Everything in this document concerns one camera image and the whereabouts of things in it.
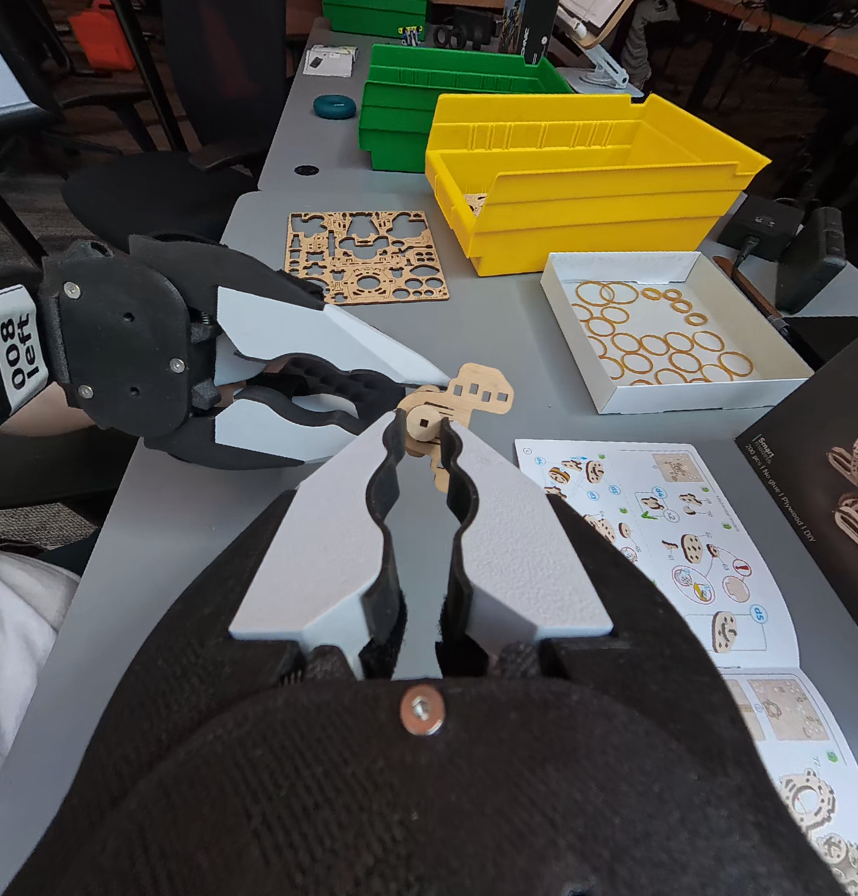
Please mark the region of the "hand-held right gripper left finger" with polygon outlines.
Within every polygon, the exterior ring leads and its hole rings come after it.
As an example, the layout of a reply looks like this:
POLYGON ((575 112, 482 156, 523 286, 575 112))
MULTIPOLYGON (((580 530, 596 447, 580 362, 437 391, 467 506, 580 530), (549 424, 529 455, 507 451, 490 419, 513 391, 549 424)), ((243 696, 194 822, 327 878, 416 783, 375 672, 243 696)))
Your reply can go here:
POLYGON ((338 647, 356 678, 391 678, 406 607, 386 518, 405 414, 385 414, 298 487, 238 608, 236 640, 338 647))

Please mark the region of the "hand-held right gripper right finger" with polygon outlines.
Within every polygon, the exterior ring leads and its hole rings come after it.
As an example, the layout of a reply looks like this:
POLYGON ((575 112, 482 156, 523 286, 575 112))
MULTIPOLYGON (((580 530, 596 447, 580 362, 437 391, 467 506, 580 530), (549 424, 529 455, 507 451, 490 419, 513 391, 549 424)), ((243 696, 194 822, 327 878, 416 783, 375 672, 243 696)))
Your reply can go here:
POLYGON ((521 470, 444 421, 453 540, 436 655, 443 674, 484 674, 509 644, 609 635, 601 599, 551 507, 521 470))

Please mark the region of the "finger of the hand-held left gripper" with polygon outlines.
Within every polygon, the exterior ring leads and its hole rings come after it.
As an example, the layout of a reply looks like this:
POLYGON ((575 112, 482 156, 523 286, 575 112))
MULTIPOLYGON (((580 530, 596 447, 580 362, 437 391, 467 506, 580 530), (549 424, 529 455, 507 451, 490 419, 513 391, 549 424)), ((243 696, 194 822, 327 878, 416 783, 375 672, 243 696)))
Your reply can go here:
POLYGON ((372 402, 356 405, 338 395, 287 399, 270 389, 238 391, 214 420, 217 445, 291 462, 323 462, 356 439, 375 420, 372 402))
POLYGON ((446 386, 450 376, 431 361, 350 312, 260 297, 239 289, 217 290, 217 320, 236 352, 270 364, 286 356, 314 356, 344 372, 372 370, 394 382, 446 386))

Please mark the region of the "wooden model assembly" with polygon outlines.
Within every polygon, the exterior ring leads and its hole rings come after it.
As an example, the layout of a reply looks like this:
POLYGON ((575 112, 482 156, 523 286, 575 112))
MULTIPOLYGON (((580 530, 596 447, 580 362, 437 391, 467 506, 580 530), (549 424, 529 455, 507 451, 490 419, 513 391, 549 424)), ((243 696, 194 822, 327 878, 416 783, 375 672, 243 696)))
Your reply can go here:
POLYGON ((513 396, 513 389, 500 370, 474 363, 463 364, 444 388, 420 386, 398 404, 405 413, 406 452, 431 458, 435 486, 445 494, 449 475, 442 466, 442 420, 457 421, 468 428, 474 410, 506 414, 513 396))

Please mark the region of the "laser-cut plywood part sheet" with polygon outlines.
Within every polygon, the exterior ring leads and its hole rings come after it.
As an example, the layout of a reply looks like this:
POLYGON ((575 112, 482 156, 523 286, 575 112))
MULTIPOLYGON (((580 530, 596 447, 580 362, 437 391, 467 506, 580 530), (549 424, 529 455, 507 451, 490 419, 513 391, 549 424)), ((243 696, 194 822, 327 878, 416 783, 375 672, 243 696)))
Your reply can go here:
POLYGON ((424 212, 299 211, 289 217, 286 271, 331 305, 449 299, 424 212))

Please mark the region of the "black office chair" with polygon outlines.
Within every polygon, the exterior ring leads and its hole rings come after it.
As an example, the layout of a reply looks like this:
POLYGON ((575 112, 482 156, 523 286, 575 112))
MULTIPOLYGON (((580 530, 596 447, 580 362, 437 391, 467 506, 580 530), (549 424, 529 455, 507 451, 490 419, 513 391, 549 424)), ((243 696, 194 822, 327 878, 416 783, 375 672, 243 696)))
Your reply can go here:
POLYGON ((199 151, 121 155, 63 184, 91 233, 129 250, 129 236, 223 234, 254 191, 287 98, 286 2, 163 2, 166 59, 199 151))

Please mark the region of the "large green plastic bin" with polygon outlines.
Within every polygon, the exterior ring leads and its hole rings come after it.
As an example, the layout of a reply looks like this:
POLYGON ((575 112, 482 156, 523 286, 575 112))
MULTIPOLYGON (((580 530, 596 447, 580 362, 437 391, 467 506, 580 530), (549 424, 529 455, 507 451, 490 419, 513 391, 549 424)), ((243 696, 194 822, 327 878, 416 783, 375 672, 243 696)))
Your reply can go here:
POLYGON ((562 94, 570 85, 542 59, 454 49, 373 46, 358 124, 374 170, 423 173, 438 97, 446 93, 562 94))

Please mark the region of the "white cardboard tray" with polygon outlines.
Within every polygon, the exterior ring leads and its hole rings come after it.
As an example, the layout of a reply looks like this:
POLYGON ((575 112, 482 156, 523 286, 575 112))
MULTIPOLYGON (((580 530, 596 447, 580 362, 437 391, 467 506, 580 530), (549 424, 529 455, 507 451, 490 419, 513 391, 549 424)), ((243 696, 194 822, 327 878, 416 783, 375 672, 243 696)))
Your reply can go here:
POLYGON ((772 407, 813 374, 810 366, 702 252, 553 252, 542 286, 600 413, 772 407), (729 383, 617 386, 572 311, 582 280, 674 286, 699 302, 755 364, 753 378, 729 383))

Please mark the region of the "small white printed card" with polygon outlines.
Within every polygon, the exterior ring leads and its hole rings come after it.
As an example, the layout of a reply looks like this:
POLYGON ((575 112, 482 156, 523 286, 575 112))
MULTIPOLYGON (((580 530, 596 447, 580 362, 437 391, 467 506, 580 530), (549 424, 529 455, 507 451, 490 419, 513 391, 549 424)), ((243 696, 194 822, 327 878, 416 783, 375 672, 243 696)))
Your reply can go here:
POLYGON ((305 52, 302 72, 317 76, 350 78, 358 52, 356 46, 315 44, 305 52))

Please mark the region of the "person's white clothing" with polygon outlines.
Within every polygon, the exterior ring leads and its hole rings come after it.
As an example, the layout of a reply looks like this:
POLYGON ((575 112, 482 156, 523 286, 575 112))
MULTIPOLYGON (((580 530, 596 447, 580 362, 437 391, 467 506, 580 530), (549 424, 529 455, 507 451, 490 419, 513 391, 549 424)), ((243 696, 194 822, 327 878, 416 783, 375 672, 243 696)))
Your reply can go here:
POLYGON ((0 768, 79 582, 61 567, 0 551, 0 768))

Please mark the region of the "yellow plastic bin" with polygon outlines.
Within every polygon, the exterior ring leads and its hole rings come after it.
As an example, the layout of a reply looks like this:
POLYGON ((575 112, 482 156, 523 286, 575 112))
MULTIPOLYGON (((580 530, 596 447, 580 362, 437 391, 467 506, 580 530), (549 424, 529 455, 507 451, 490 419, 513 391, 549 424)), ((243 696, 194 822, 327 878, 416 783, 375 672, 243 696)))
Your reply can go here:
POLYGON ((425 174, 480 276, 688 251, 770 160, 652 95, 443 94, 425 174))

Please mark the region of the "black tape rolls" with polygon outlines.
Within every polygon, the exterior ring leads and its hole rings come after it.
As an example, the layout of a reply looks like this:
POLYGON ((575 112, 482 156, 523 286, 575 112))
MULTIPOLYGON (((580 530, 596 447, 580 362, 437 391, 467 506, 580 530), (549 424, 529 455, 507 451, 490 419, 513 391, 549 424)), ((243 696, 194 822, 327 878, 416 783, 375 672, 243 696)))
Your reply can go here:
POLYGON ((437 24, 432 30, 432 45, 438 49, 479 51, 489 46, 495 35, 494 20, 448 20, 437 24))

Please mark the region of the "brown pen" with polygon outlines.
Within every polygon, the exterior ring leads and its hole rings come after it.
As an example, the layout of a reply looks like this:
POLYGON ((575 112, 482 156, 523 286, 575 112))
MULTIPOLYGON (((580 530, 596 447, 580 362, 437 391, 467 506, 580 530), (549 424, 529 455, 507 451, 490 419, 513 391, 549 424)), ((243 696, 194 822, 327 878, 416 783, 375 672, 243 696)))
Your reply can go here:
POLYGON ((781 335, 789 331, 786 320, 781 316, 775 306, 767 300, 764 294, 739 271, 738 266, 724 256, 714 255, 713 263, 729 277, 737 289, 759 310, 768 322, 778 330, 781 335))

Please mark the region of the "dark upright product box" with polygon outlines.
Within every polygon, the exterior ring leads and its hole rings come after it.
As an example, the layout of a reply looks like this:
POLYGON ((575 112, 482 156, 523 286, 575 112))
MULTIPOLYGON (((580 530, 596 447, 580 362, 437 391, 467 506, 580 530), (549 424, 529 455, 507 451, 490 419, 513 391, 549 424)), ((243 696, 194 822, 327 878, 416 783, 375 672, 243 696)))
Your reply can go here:
POLYGON ((499 53, 520 55, 538 64, 547 54, 558 1, 506 1, 499 53))

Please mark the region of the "black power adapter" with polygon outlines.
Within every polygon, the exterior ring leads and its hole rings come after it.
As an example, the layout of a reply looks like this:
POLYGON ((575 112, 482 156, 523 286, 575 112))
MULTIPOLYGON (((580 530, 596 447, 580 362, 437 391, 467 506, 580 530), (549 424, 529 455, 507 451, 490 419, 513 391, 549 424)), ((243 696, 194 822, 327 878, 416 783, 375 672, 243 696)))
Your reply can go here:
POLYGON ((758 240, 751 254, 765 261, 778 262, 797 234, 803 209, 760 196, 747 195, 727 221, 716 242, 741 250, 749 239, 758 240))

